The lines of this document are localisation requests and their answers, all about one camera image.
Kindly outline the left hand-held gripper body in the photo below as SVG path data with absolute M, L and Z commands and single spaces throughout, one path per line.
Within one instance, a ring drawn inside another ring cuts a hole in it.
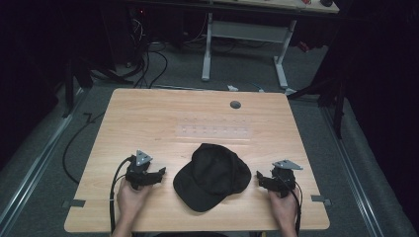
M 147 180 L 150 176 L 159 176 L 158 173 L 147 172 L 151 160 L 152 158 L 141 150 L 137 150 L 130 158 L 130 164 L 126 169 L 126 180 L 133 189 L 139 191 L 141 187 L 148 186 Z

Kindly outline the person's left hand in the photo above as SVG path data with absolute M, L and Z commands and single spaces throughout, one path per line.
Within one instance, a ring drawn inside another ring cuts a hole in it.
M 152 186 L 135 190 L 126 179 L 122 179 L 117 195 L 120 218 L 118 226 L 132 225 L 145 205 Z

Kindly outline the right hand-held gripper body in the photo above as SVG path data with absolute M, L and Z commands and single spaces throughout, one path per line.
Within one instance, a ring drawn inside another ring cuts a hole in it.
M 279 198 L 284 198 L 295 189 L 296 182 L 293 171 L 302 170 L 302 167 L 290 160 L 275 162 L 273 166 L 270 190 L 275 192 Z

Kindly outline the person's right hand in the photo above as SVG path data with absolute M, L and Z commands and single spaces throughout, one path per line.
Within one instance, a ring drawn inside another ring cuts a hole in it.
M 277 193 L 268 191 L 273 216 L 282 230 L 295 229 L 298 190 L 289 192 L 286 197 L 279 197 Z

